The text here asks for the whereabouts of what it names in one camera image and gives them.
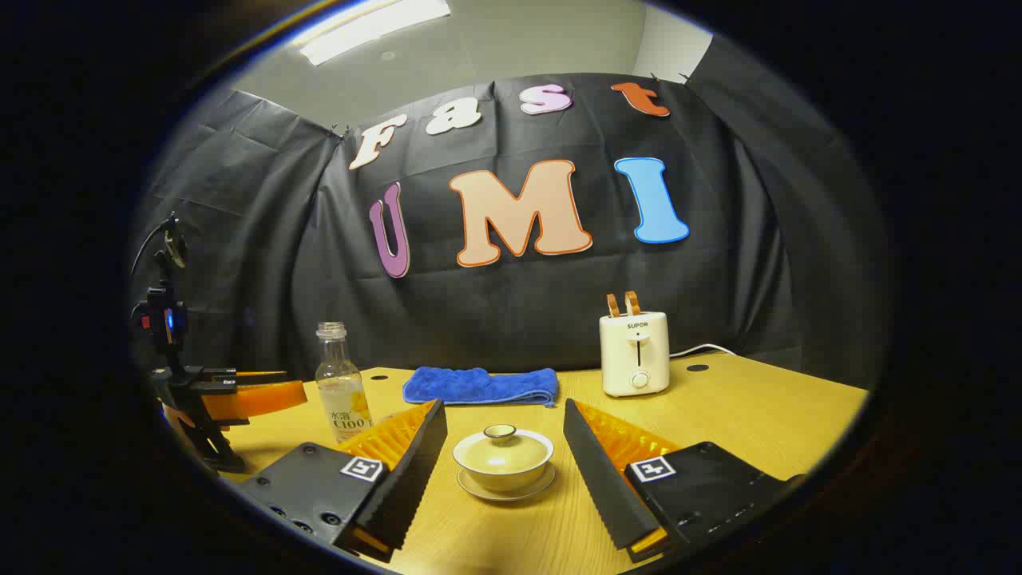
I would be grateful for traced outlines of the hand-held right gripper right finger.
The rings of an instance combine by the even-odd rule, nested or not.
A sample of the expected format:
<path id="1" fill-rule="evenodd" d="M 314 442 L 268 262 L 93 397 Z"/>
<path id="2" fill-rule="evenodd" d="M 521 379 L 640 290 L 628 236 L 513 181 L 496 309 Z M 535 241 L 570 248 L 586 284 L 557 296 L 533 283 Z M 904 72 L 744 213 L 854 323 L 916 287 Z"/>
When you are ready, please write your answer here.
<path id="1" fill-rule="evenodd" d="M 680 447 L 573 399 L 563 434 L 613 545 L 636 563 L 708 549 L 804 480 L 778 479 L 715 442 Z"/>

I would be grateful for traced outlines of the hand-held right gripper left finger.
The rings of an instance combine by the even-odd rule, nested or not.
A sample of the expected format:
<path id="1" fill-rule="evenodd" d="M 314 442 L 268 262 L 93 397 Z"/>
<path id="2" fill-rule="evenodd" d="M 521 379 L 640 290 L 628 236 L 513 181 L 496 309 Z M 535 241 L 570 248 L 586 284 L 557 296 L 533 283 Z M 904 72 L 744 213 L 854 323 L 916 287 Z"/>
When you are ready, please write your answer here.
<path id="1" fill-rule="evenodd" d="M 322 545 L 387 563 L 404 545 L 446 436 L 445 404 L 431 400 L 335 448 L 301 443 L 240 492 Z"/>

